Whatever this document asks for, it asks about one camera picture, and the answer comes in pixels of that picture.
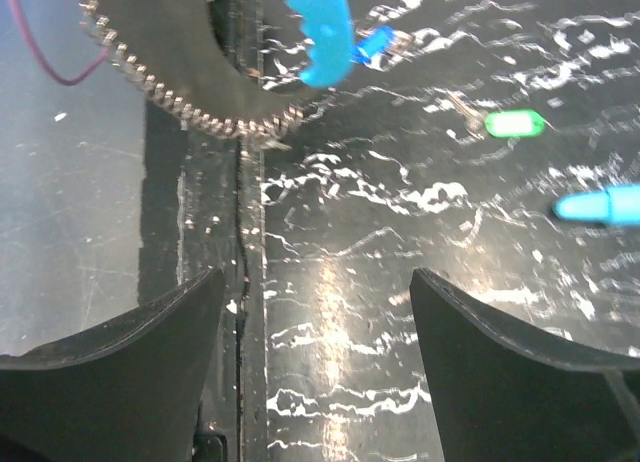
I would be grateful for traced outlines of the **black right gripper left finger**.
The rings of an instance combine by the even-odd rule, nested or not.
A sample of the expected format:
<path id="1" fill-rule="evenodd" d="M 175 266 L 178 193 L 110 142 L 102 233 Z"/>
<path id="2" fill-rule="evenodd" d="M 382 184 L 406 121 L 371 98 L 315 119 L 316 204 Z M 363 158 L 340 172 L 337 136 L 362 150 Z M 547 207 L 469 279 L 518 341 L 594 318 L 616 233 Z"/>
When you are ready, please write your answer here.
<path id="1" fill-rule="evenodd" d="M 224 305 L 221 270 L 1 357 L 4 461 L 188 461 Z"/>

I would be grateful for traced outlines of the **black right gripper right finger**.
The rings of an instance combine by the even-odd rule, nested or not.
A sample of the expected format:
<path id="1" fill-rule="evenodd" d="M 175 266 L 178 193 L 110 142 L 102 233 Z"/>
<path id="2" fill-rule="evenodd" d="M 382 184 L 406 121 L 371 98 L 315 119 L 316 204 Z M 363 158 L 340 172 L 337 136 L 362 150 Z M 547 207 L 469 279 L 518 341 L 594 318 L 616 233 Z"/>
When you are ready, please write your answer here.
<path id="1" fill-rule="evenodd" d="M 637 358 L 554 335 L 427 269 L 410 298 L 445 460 L 638 460 Z"/>

